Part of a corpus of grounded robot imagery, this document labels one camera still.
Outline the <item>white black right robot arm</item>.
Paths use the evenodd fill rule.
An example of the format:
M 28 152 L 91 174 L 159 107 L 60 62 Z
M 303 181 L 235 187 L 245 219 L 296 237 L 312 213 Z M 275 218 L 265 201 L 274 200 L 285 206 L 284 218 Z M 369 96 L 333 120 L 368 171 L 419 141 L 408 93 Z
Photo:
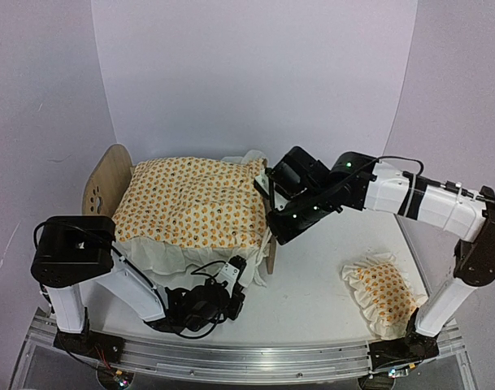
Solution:
M 455 265 L 427 302 L 410 315 L 406 334 L 369 346 L 375 373 L 404 369 L 438 355 L 437 337 L 460 305 L 495 280 L 495 192 L 441 183 L 421 172 L 402 171 L 389 156 L 342 154 L 328 168 L 299 146 L 274 167 L 264 168 L 254 187 L 270 202 L 267 226 L 280 245 L 346 207 L 386 212 L 454 234 Z

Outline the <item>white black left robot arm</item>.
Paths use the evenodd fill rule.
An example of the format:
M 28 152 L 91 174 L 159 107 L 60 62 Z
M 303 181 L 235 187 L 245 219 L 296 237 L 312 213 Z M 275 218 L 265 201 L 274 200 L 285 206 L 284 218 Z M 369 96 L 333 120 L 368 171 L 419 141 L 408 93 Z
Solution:
M 191 289 L 157 285 L 117 248 L 115 224 L 106 216 L 54 216 L 33 230 L 31 274 L 56 316 L 54 347 L 75 357 L 117 363 L 124 339 L 90 328 L 80 287 L 95 283 L 134 310 L 149 328 L 185 340 L 209 336 L 237 319 L 245 294 L 240 284 L 246 260 L 218 261 L 215 274 L 200 266 L 203 282 Z

